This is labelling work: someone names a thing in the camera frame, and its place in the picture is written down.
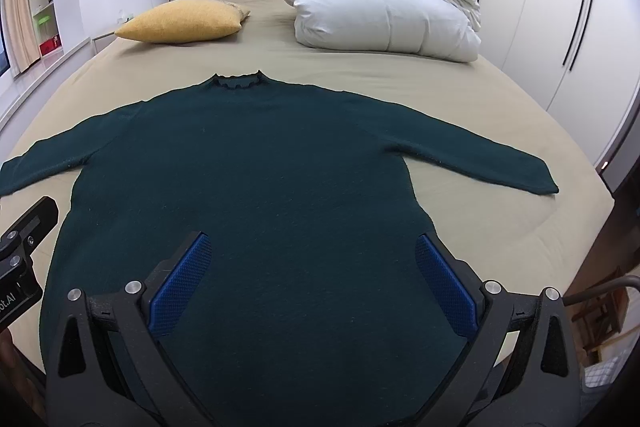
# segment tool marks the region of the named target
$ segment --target silver screw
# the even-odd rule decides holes
[[[558,293],[558,290],[556,290],[555,288],[547,288],[545,290],[545,295],[549,297],[552,301],[557,301],[560,298],[560,294]]]
[[[486,283],[484,283],[484,289],[489,293],[493,293],[494,295],[496,295],[502,291],[502,286],[500,286],[499,282],[487,281]]]
[[[140,288],[142,288],[142,282],[130,281],[126,286],[124,286],[124,291],[133,295],[135,293],[138,293],[140,291]]]
[[[77,301],[82,295],[82,290],[80,288],[73,288],[68,294],[66,294],[66,298],[70,301]]]

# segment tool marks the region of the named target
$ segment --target sweater's left sleeve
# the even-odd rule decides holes
[[[466,176],[533,194],[555,194],[546,164],[536,156],[493,142],[462,127],[397,103],[352,93],[342,107],[390,151],[420,158]]]
[[[92,116],[68,131],[37,141],[22,156],[5,162],[0,169],[0,196],[85,165],[95,152],[121,133],[141,103]]]

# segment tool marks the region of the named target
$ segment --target teal shirt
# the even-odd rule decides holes
[[[415,265],[429,216],[403,155],[534,194],[545,163],[402,105],[206,82],[89,118],[4,163],[0,194],[82,166],[40,316],[142,280],[191,230],[211,266],[162,345],[229,427],[373,427],[417,412],[465,345]]]

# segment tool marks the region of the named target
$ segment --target mattress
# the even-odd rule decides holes
[[[284,1],[231,1],[246,4],[252,13],[242,30],[228,38],[179,46],[115,40],[54,93],[12,156],[90,116],[203,82],[215,73],[260,70],[284,82],[348,90],[401,103],[542,158],[560,189],[553,196],[479,182],[411,158],[405,161],[417,201],[438,235],[481,279],[535,295],[546,286],[561,292],[568,288],[613,201],[569,135],[508,76],[482,57],[459,64],[416,55],[306,48],[295,40],[295,12]],[[42,285],[78,174],[65,172],[0,200],[1,230],[43,195],[54,198],[60,208],[59,224],[32,254]],[[42,367],[39,312],[40,306],[34,306],[11,330],[15,344]],[[512,335],[502,356],[513,341]]]

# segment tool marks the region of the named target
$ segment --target blue gripper pad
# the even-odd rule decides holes
[[[149,332],[157,339],[178,323],[193,292],[211,263],[209,236],[201,233],[188,248],[149,304]]]
[[[455,334],[474,338],[478,331],[476,303],[426,235],[415,243],[415,262]]]

